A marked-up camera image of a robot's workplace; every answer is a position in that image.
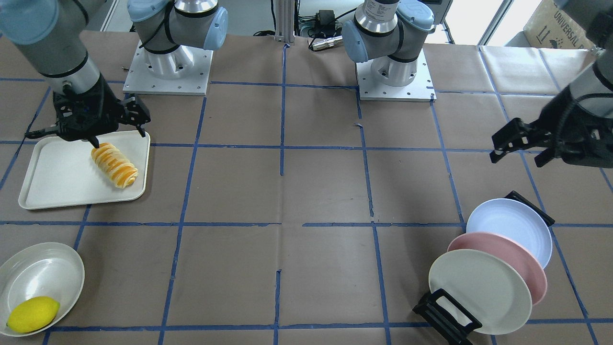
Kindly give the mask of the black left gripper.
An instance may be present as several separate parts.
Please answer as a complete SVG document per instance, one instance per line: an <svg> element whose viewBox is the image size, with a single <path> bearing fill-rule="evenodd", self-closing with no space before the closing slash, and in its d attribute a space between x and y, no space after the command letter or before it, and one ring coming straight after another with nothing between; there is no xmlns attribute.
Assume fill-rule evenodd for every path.
<svg viewBox="0 0 613 345"><path fill-rule="evenodd" d="M610 92L592 92L574 98L570 87L548 102L541 111L541 127L513 118L492 135L492 163L506 154L532 147L546 149L534 158L538 168L553 159L567 164L612 168L612 120L588 112L582 103L588 100L612 102Z"/></svg>

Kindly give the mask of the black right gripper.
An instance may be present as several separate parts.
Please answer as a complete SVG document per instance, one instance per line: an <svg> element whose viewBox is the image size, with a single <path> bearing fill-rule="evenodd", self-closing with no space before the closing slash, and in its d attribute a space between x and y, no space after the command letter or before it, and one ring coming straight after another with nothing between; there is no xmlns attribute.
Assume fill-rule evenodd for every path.
<svg viewBox="0 0 613 345"><path fill-rule="evenodd" d="M68 95L53 92L56 124L52 134L67 141L87 140L100 148L96 136L118 129L119 123L134 126L145 138L144 125L151 122L150 111L138 94L126 94L120 101L103 76L88 91L76 94L68 88Z"/></svg>

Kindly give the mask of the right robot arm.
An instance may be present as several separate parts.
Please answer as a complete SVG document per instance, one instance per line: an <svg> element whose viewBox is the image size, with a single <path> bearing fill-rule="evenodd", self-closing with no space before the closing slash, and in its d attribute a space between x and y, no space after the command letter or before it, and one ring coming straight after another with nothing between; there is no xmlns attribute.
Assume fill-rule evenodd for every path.
<svg viewBox="0 0 613 345"><path fill-rule="evenodd" d="M151 121L146 105L133 93L116 98L79 39L101 5L100 0L1 2L1 33L53 92L55 125L26 132L25 138L56 135L99 148L98 137L117 131L120 124L145 137L143 125ZM227 35L228 12L216 0L130 0L127 11L156 77L170 76L162 59L173 59L175 71L186 72L192 66L187 47L218 50Z"/></svg>

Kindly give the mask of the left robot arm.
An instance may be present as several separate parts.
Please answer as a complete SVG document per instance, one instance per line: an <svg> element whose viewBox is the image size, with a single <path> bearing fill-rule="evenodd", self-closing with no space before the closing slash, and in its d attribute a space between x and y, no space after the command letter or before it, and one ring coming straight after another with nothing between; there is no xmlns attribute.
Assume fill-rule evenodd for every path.
<svg viewBox="0 0 613 345"><path fill-rule="evenodd" d="M543 167L553 159L567 164L611 168L612 138L612 2L556 0L587 37L604 53L550 100L530 124L514 118L493 136L492 163L506 154L541 147L534 161ZM366 0L354 18L343 24L347 55L355 63L380 59L392 87L412 81L413 70L427 35L435 23L432 10L418 0Z"/></svg>

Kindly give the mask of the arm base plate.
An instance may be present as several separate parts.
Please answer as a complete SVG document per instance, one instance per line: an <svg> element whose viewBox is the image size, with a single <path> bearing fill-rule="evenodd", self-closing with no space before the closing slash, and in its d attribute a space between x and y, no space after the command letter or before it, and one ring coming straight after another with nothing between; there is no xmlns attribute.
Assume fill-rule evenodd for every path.
<svg viewBox="0 0 613 345"><path fill-rule="evenodd" d="M377 57L355 64L361 100L435 101L431 72L423 49L412 62Z"/></svg>
<svg viewBox="0 0 613 345"><path fill-rule="evenodd" d="M180 46L164 55L138 48L125 78L123 91L205 96L212 57L212 50L192 46Z"/></svg>

